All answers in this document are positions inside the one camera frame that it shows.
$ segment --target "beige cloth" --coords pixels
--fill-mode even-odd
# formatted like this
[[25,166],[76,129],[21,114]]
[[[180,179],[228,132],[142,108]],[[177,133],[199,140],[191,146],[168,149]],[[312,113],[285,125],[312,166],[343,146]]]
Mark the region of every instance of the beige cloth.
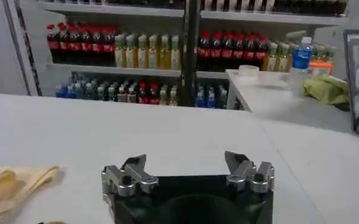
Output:
[[59,167],[0,166],[0,221],[36,188],[51,181]]

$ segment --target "white shelf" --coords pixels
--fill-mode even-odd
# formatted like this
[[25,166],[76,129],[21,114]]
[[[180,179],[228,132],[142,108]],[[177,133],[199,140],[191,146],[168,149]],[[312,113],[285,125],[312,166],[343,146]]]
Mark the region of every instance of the white shelf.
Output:
[[62,69],[70,72],[94,72],[104,74],[119,74],[119,75],[148,75],[160,77],[180,77],[181,71],[175,70],[158,70],[158,69],[139,69],[139,68],[117,68],[109,66],[88,66],[88,65],[68,65],[47,63],[46,67],[49,70]]
[[38,2],[41,9],[59,13],[100,13],[115,15],[141,15],[141,16],[165,16],[183,17],[184,10],[181,9],[156,9],[147,7],[133,7],[120,5],[83,5],[53,2]]
[[197,78],[203,78],[203,79],[228,79],[228,74],[225,73],[225,72],[197,71]]
[[326,16],[303,16],[303,15],[284,15],[271,13],[252,13],[252,12],[219,12],[202,11],[201,18],[205,19],[227,19],[240,21],[259,21],[270,23],[290,23],[290,24],[314,24],[325,26],[340,26],[347,24],[346,17],[326,17]]

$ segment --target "bottle cap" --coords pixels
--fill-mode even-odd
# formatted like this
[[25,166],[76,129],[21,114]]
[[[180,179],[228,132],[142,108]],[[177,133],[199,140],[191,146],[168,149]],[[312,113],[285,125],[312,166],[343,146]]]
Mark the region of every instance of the bottle cap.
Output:
[[312,43],[312,37],[302,37],[301,43],[303,43],[303,44],[310,44],[310,43]]

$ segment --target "towel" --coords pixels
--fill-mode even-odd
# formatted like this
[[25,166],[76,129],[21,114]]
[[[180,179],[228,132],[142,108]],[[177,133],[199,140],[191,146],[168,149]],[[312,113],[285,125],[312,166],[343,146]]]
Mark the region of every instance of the towel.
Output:
[[52,180],[59,167],[0,166],[0,221],[42,184]]
[[317,75],[304,82],[304,93],[340,110],[350,108],[349,85],[329,75]]

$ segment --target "water bottle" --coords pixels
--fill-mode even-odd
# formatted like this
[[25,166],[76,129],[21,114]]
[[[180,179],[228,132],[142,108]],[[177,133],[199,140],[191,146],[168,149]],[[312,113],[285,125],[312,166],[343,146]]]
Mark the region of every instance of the water bottle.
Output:
[[296,48],[293,53],[293,62],[288,76],[288,84],[295,94],[302,93],[304,81],[310,77],[308,68],[312,57],[311,42],[311,37],[303,37],[301,45]]

